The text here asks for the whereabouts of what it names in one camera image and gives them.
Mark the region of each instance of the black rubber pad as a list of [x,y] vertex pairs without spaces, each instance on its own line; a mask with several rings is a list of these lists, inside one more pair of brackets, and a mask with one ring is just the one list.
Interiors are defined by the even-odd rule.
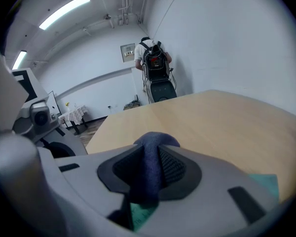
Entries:
[[228,192],[249,224],[265,215],[263,208],[243,187],[234,187]]
[[72,163],[72,164],[60,166],[59,170],[60,170],[60,172],[65,172],[65,171],[72,170],[72,169],[79,168],[79,167],[80,166],[77,163]]

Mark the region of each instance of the person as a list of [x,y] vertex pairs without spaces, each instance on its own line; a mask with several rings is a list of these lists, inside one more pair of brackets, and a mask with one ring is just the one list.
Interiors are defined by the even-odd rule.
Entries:
[[[141,42],[146,44],[148,47],[152,47],[152,46],[157,44],[157,42],[155,42],[153,39],[150,39],[149,37],[142,38]],[[162,48],[163,52],[165,53],[165,55],[166,55],[166,57],[168,59],[168,62],[170,63],[172,61],[172,58],[169,55],[169,53],[165,51],[164,45],[162,43],[161,43],[161,48]],[[142,62],[142,60],[144,58],[144,52],[145,51],[146,51],[146,48],[141,44],[138,44],[135,47],[134,56],[135,56],[135,67],[136,67],[136,69],[143,70],[143,66],[142,66],[141,62]]]

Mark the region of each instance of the green cloth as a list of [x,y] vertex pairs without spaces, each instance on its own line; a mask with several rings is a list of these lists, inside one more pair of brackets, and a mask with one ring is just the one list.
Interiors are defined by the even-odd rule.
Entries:
[[250,174],[249,176],[255,179],[262,186],[266,187],[270,191],[270,193],[277,198],[277,201],[280,200],[280,192],[278,190],[276,175]]
[[[250,174],[249,176],[262,186],[266,187],[270,193],[277,197],[277,200],[279,200],[279,190],[276,175]],[[136,203],[130,204],[134,232],[138,231],[140,227],[142,227],[142,225],[148,220],[157,207],[158,205],[144,206]]]

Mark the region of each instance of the wooden table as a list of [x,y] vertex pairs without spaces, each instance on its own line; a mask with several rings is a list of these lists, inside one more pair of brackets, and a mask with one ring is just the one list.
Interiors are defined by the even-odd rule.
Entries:
[[86,149],[127,146],[149,131],[247,173],[276,174],[281,201],[296,193],[296,116],[272,105],[215,90],[178,97],[108,116]]

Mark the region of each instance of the wooden floor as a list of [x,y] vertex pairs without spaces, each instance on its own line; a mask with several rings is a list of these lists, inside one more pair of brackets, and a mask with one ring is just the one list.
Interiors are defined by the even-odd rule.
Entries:
[[87,124],[88,128],[83,133],[76,135],[77,137],[79,137],[81,139],[81,141],[85,147],[88,145],[89,141],[92,139],[93,135],[99,129],[99,127],[104,122],[104,120],[105,119],[102,119],[99,121],[94,121],[92,123],[88,123]]

